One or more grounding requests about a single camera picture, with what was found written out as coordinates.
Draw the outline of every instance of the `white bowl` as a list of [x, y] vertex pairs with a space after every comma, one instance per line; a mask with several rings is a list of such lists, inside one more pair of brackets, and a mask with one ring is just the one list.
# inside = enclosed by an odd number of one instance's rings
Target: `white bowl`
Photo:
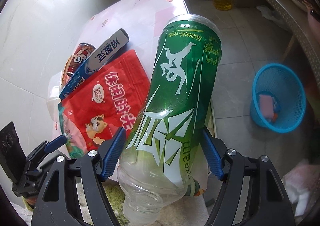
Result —
[[301, 2], [299, 2], [298, 0], [291, 0], [295, 5], [297, 5], [301, 10], [303, 10], [304, 12], [308, 12], [308, 10], [307, 10], [307, 7], [303, 4], [303, 3], [301, 3]]

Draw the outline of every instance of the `blue toothpaste box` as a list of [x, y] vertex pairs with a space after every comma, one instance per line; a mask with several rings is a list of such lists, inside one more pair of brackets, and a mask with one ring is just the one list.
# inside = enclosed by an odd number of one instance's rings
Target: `blue toothpaste box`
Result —
[[61, 100], [77, 89], [86, 79], [97, 72], [120, 48], [129, 42], [129, 36], [124, 29], [117, 30], [76, 70], [69, 82], [62, 89]]

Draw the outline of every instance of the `pink sponge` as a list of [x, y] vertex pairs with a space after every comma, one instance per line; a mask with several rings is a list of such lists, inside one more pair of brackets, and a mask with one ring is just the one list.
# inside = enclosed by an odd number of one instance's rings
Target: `pink sponge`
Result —
[[272, 119], [273, 118], [273, 100], [270, 95], [259, 95], [259, 106], [262, 116], [265, 119]]

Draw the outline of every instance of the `red can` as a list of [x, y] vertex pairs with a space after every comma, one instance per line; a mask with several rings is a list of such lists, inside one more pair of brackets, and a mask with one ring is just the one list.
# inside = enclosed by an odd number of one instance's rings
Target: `red can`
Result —
[[72, 77], [75, 71], [81, 66], [81, 64], [87, 60], [87, 58], [95, 51], [95, 47], [87, 44], [87, 43], [80, 43], [77, 47], [75, 53], [72, 56], [67, 75]]

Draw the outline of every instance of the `shelf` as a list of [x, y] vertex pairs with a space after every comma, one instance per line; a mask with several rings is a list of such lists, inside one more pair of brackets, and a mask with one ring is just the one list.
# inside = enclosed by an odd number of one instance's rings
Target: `shelf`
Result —
[[266, 0], [284, 19], [306, 54], [320, 90], [320, 45], [311, 32], [307, 14], [291, 0]]

